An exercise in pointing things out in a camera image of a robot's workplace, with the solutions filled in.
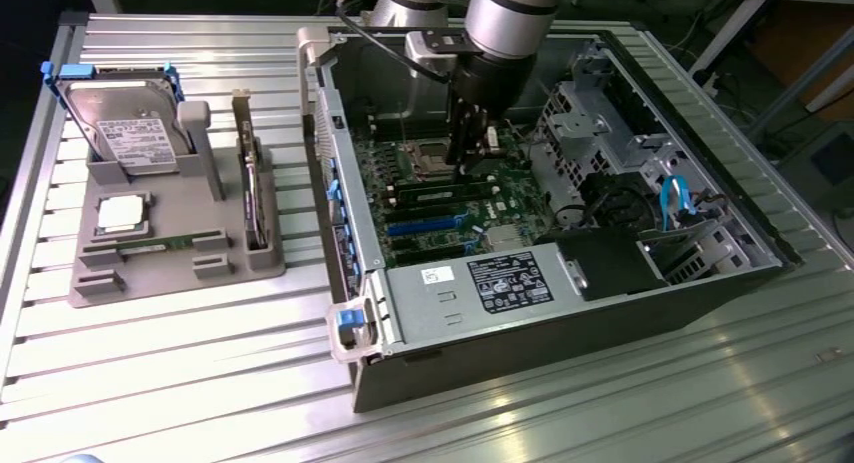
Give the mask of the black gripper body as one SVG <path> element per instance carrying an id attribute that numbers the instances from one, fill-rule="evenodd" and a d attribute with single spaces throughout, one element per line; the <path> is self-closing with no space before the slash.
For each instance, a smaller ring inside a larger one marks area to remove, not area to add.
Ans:
<path id="1" fill-rule="evenodd" d="M 500 118 L 518 102 L 535 61 L 535 54 L 507 59 L 486 52 L 458 53 L 448 83 L 448 122 L 475 108 L 486 111 L 488 120 Z"/>

